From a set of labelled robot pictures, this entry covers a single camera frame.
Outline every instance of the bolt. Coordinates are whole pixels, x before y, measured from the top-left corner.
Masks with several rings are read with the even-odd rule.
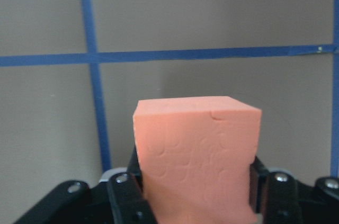
[[[326,179],[325,180],[325,185],[326,187],[330,188],[330,189],[339,189],[339,183],[337,180],[334,179]]]
[[[115,181],[116,181],[117,183],[124,183],[124,182],[127,181],[127,180],[128,180],[127,174],[119,175],[119,176],[115,179]]]
[[[74,192],[77,192],[78,190],[80,190],[80,188],[81,188],[80,182],[76,182],[76,183],[72,184],[70,187],[68,187],[67,191],[68,191],[68,193],[74,193]]]
[[[279,182],[287,182],[288,176],[285,173],[276,173],[274,178]]]

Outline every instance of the blue line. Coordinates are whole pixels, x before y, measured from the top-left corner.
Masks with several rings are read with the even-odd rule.
[[[274,57],[296,56],[312,53],[333,53],[337,46],[320,44],[311,46],[290,47],[254,47],[254,48],[222,48],[197,50],[164,50],[107,53],[72,53],[59,55],[31,55],[0,57],[0,67],[56,65],[56,64],[93,64],[103,62],[138,62],[150,60],[190,60],[216,59],[226,57]]]
[[[81,0],[81,1],[88,52],[87,56],[88,59],[90,60],[89,67],[96,115],[96,125],[100,145],[102,171],[105,172],[108,169],[111,169],[112,165],[106,126],[104,98],[102,93],[100,65],[97,63],[96,59],[97,48],[96,48],[94,17],[92,12],[91,0]]]
[[[333,43],[339,44],[339,0],[334,0]],[[331,175],[339,173],[339,53],[333,55],[333,99],[332,99],[332,145],[331,145]]]

